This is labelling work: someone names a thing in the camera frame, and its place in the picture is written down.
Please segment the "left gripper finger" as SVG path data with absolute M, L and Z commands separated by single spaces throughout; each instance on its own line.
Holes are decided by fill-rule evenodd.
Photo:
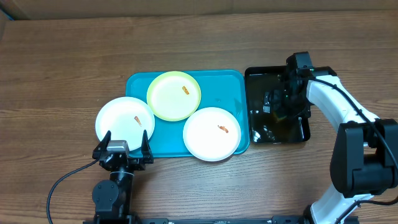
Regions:
M 111 140 L 111 131 L 107 131 L 104 138 L 100 141 L 100 143 L 93 150 L 92 158 L 100 159 L 101 154 L 106 151 L 106 148 Z
M 147 131 L 144 130 L 142 135 L 142 144 L 141 144 L 141 153 L 142 153 L 142 160 L 145 164 L 153 164 L 154 158 L 152 151 L 149 146 L 149 138 L 147 135 Z

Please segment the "green yellow sponge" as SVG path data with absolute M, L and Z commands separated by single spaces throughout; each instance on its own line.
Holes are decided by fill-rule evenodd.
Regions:
M 277 112 L 273 112 L 273 118 L 276 122 L 280 122 L 284 119 L 287 119 L 287 115 L 284 113 L 277 113 Z

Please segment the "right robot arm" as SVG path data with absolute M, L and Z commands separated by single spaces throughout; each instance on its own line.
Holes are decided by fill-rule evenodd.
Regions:
M 264 94 L 276 119 L 307 116 L 315 105 L 332 124 L 336 140 L 330 161 L 331 185 L 309 205 L 305 223 L 344 223 L 362 204 L 397 187 L 397 121 L 369 112 L 344 88 L 330 67 L 286 70 Z

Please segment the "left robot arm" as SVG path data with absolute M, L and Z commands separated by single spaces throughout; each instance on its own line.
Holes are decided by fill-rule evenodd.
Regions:
M 141 157 L 130 156 L 127 142 L 113 141 L 108 131 L 93 150 L 93 159 L 109 172 L 109 179 L 98 182 L 92 191 L 93 223 L 142 223 L 130 207 L 135 171 L 145 170 L 147 164 L 154 162 L 147 131 L 143 131 L 139 149 Z

